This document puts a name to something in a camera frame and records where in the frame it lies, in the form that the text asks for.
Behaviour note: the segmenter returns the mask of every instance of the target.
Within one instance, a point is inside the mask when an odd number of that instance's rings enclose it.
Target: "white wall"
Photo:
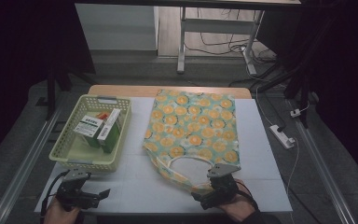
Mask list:
[[[89,49],[156,50],[158,8],[76,4]]]

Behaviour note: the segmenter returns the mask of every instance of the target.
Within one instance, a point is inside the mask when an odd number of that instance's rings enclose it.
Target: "dark background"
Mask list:
[[[310,47],[315,27],[332,13],[337,17],[307,69],[310,90],[319,96],[316,110],[321,119],[358,164],[358,0],[348,0],[344,7],[327,13],[267,11],[257,39],[290,70]]]
[[[67,66],[94,72],[71,1],[0,1],[0,143],[49,72],[65,80]]]

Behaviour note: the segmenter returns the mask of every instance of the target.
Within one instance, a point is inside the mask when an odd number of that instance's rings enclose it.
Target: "person's hand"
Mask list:
[[[60,202],[54,197],[48,206],[44,224],[73,224],[76,221],[80,208],[74,207],[70,212],[63,209]]]
[[[235,181],[244,185],[242,180],[235,179]],[[250,195],[249,190],[243,185],[237,183],[240,191]],[[240,196],[240,194],[235,195],[231,202],[220,204],[217,207],[225,211],[226,214],[235,222],[242,222],[255,211],[249,200],[243,196]]]

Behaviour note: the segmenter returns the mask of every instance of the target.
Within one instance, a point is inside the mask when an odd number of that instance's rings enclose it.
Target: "plastic basket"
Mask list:
[[[93,148],[84,143],[73,129],[85,116],[95,116],[102,111],[121,109],[125,116],[121,127],[120,137],[111,153],[103,153],[101,148]],[[125,137],[131,120],[131,99],[125,97],[82,95],[49,154],[52,161],[62,166],[72,168],[82,167],[89,171],[114,172],[123,149]]]

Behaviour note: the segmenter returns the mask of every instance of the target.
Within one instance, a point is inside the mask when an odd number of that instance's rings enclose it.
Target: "aluminum rail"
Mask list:
[[[57,109],[52,114],[50,120],[46,121],[43,125],[42,130],[36,137],[28,153],[25,155],[20,168],[17,170],[9,186],[7,187],[4,196],[0,201],[0,223],[5,223],[7,221],[7,217],[10,214],[14,203],[17,201],[29,174],[34,168],[34,164],[36,163],[36,160],[39,157],[43,146],[46,144],[48,136],[53,129],[58,116],[61,114],[62,105],[66,103],[68,95],[69,93],[67,92],[60,93],[60,97],[57,101]]]
[[[316,146],[315,141],[313,140],[313,137],[310,133],[310,130],[304,128],[302,122],[299,119],[296,119],[296,126],[308,149],[313,163],[315,164],[316,170],[318,171],[319,176],[324,183],[324,187],[331,196],[333,205],[335,206],[337,214],[341,219],[342,223],[355,224],[356,221],[353,217],[353,214],[351,213],[351,209],[348,207],[348,204],[346,203],[345,198],[341,193],[341,190],[338,188],[334,177],[332,176],[330,170],[324,162],[324,158],[320,153],[318,147]]]

